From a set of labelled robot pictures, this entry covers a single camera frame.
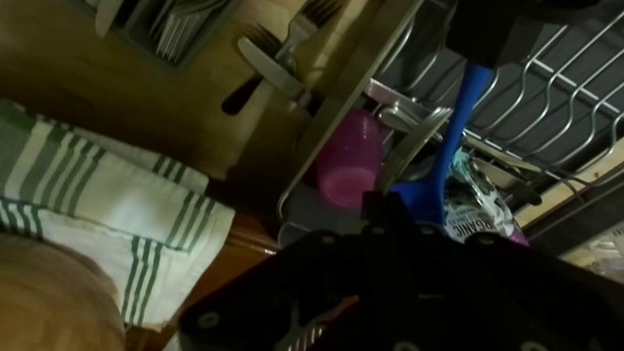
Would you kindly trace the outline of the purple white wrapped packet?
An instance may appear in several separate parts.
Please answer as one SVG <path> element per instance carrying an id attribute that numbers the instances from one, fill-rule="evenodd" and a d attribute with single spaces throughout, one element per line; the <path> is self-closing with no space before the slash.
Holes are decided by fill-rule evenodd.
<path id="1" fill-rule="evenodd" d="M 455 243 L 490 233 L 521 246 L 529 244 L 503 196 L 464 149 L 456 151 L 447 178 L 445 231 Z"/>

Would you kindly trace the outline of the grey dish rack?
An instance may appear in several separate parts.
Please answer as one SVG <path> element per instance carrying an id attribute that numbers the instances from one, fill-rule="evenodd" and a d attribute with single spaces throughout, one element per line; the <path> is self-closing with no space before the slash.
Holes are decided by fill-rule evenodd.
<path id="1" fill-rule="evenodd" d="M 583 172 L 622 139 L 624 0 L 421 0 L 394 28 L 343 106 L 304 104 L 314 124 L 279 200 L 279 244 L 361 225 L 363 202 L 336 207 L 316 182 L 316 159 L 351 110 L 371 112 L 380 126 L 375 190 L 425 178 L 468 63 L 492 69 L 492 79 L 458 149 L 513 215 L 538 205 L 550 186 L 583 186 Z"/>

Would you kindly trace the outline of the wooden bowl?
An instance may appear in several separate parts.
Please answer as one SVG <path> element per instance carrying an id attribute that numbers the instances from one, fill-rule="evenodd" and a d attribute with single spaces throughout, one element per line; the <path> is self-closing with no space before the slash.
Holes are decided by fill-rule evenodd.
<path id="1" fill-rule="evenodd" d="M 117 289 L 70 250 L 2 235 L 0 351 L 125 351 Z"/>

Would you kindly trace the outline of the silver fork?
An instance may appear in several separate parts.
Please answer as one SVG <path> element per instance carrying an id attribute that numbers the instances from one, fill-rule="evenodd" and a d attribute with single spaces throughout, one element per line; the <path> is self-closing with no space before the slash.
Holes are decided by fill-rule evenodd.
<path id="1" fill-rule="evenodd" d="M 339 10 L 343 0 L 306 0 L 289 24 L 285 44 L 275 55 L 277 63 L 291 63 L 297 48 L 320 32 Z"/>

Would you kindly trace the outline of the green striped white towel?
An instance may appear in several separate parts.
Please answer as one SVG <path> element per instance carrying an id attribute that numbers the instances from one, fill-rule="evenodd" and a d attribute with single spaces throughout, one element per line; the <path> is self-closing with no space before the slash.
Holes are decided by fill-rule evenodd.
<path id="1" fill-rule="evenodd" d="M 123 321 L 160 330 L 222 250 L 234 211 L 201 172 L 0 104 L 0 225 L 68 248 L 111 280 Z"/>

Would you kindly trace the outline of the grey cutlery tray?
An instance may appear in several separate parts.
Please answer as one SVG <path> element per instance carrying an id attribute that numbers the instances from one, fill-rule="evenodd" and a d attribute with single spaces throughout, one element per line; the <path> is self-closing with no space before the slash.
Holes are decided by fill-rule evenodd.
<path id="1" fill-rule="evenodd" d="M 211 42 L 242 0 L 68 0 L 92 18 L 115 14 L 109 32 L 158 65 L 180 71 Z"/>

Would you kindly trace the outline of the pink plastic cup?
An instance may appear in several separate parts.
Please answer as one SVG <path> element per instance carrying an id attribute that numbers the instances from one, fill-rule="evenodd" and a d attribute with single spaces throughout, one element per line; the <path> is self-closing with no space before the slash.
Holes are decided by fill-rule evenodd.
<path id="1" fill-rule="evenodd" d="M 359 209 L 375 190 L 382 161 L 380 126 L 367 110 L 351 110 L 316 159 L 322 198 L 336 207 Z"/>

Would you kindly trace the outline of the black handled knife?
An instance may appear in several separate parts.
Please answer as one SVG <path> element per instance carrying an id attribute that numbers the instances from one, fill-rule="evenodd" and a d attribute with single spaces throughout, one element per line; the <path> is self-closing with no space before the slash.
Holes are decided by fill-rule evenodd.
<path id="1" fill-rule="evenodd" d="M 222 102 L 226 116 L 238 116 L 261 83 L 269 83 L 299 106 L 312 100 L 308 88 L 295 77 L 293 49 L 269 30 L 263 26 L 244 30 L 236 48 L 256 75 Z"/>

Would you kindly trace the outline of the blue plastic spatula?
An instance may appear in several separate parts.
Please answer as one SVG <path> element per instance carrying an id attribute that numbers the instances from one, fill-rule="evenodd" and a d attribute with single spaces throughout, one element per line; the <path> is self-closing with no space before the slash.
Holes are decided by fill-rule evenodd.
<path id="1" fill-rule="evenodd" d="M 466 65 L 460 92 L 455 100 L 449 127 L 445 129 L 433 166 L 425 178 L 404 182 L 394 188 L 416 223 L 435 227 L 445 225 L 447 176 L 453 166 L 455 153 L 460 147 L 462 133 L 472 118 L 472 110 L 488 88 L 490 79 L 492 69 L 476 63 Z"/>

